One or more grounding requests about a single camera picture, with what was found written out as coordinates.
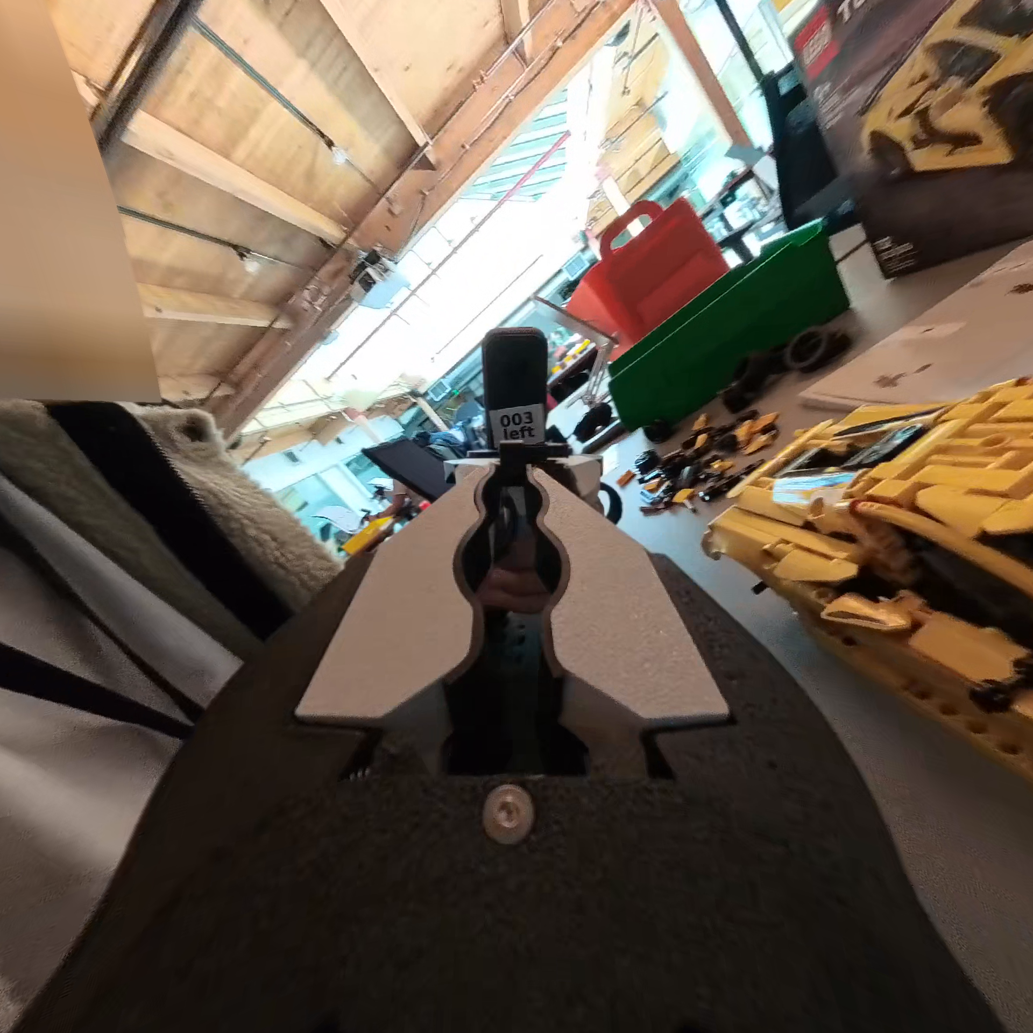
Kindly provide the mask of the person's left hand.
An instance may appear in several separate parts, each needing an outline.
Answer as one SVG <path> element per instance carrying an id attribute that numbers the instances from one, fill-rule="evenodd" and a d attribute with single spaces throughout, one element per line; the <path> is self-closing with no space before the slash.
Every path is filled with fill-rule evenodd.
<path id="1" fill-rule="evenodd" d="M 493 562 L 475 597 L 486 611 L 541 615 L 550 607 L 558 577 L 554 551 L 526 533 Z"/>

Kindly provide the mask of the pile of small brick pieces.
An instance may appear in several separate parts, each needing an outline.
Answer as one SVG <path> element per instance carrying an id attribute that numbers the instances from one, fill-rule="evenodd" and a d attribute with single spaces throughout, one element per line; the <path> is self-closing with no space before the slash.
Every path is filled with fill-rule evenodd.
<path id="1" fill-rule="evenodd" d="M 617 479 L 619 489 L 638 490 L 643 515 L 683 508 L 696 512 L 730 496 L 732 489 L 758 472 L 763 455 L 781 436 L 780 413 L 748 409 L 729 422 L 707 415 L 695 420 L 680 446 L 666 451 L 650 448 Z"/>

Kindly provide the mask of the person's white garment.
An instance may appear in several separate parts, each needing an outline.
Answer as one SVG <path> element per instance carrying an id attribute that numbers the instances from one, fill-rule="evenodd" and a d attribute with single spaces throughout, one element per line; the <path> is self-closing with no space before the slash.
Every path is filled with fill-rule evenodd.
<path id="1" fill-rule="evenodd" d="M 249 646 L 226 647 L 2 476 L 2 1031 L 109 885 Z"/>

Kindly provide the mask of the metal frame stand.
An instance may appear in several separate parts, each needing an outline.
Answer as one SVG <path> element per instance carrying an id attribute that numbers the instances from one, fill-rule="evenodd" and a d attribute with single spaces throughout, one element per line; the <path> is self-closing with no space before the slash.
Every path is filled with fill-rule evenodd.
<path id="1" fill-rule="evenodd" d="M 605 373 L 615 340 L 545 298 L 529 301 L 533 315 L 547 323 L 547 406 L 555 408 Z"/>

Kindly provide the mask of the yellow brick car model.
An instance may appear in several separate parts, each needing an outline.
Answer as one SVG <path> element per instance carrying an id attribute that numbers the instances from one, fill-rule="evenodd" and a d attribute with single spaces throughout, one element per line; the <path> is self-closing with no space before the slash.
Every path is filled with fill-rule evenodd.
<path id="1" fill-rule="evenodd" d="M 1031 377 L 796 432 L 730 486 L 702 550 L 812 639 L 1032 779 Z"/>

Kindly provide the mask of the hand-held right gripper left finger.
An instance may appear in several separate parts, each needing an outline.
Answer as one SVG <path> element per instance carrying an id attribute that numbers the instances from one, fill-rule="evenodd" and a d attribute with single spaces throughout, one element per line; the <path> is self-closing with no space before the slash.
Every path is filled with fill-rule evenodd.
<path id="1" fill-rule="evenodd" d="M 307 724 L 447 724 L 446 678 L 472 657 L 461 553 L 486 516 L 494 466 L 466 474 L 375 551 L 295 709 Z"/>

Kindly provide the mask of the green cardboard tray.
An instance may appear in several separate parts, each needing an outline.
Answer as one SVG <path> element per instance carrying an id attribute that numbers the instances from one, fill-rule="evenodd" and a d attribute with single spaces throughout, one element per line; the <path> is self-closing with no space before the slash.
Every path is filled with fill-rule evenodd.
<path id="1" fill-rule="evenodd" d="M 811 221 L 769 242 L 613 359 L 614 415 L 629 432 L 680 422 L 730 385 L 741 359 L 849 307 L 824 221 Z"/>

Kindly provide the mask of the red paper bag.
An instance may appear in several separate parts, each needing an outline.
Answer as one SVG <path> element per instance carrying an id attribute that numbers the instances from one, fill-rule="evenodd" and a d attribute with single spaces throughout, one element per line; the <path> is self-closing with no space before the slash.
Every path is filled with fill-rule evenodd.
<path id="1" fill-rule="evenodd" d="M 624 355 L 730 271 L 691 204 L 639 200 L 599 240 L 598 262 L 581 278 L 566 311 Z"/>

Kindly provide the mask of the grey desk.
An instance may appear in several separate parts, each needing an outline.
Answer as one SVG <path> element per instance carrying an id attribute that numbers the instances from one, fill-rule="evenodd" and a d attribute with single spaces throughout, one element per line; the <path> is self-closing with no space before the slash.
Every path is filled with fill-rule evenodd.
<path id="1" fill-rule="evenodd" d="M 702 547 L 713 512 L 617 527 L 730 723 L 630 734 L 549 788 L 532 873 L 590 893 L 604 1003 L 661 1031 L 1031 1031 L 1031 787 L 870 683 Z"/>

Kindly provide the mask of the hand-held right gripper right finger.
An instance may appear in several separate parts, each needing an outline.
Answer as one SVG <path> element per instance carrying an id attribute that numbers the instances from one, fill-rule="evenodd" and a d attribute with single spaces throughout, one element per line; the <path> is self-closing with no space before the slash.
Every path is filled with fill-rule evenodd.
<path id="1" fill-rule="evenodd" d="M 562 724 L 725 724 L 730 706 L 650 555 L 538 467 L 537 527 L 557 549 L 547 658 Z"/>

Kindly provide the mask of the car model set box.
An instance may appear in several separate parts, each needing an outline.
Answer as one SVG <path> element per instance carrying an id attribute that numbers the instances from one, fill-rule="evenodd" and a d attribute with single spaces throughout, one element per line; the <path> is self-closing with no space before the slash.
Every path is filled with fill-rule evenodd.
<path id="1" fill-rule="evenodd" d="M 1032 3 L 809 2 L 790 41 L 885 279 L 1032 232 Z"/>

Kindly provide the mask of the open instruction booklet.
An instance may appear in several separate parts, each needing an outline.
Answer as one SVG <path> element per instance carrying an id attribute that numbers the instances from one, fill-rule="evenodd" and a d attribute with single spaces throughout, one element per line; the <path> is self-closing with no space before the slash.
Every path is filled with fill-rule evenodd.
<path id="1" fill-rule="evenodd" d="M 1003 257 L 919 317 L 801 394 L 831 411 L 947 403 L 1031 380 L 1032 244 Z"/>

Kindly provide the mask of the person's fleece jacket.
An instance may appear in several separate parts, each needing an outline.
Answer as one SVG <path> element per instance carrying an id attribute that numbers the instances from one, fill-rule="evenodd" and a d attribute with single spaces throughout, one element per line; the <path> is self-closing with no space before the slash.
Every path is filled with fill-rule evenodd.
<path id="1" fill-rule="evenodd" d="M 339 574 L 230 458 L 210 413 L 109 402 L 1 404 L 18 489 L 239 660 Z"/>

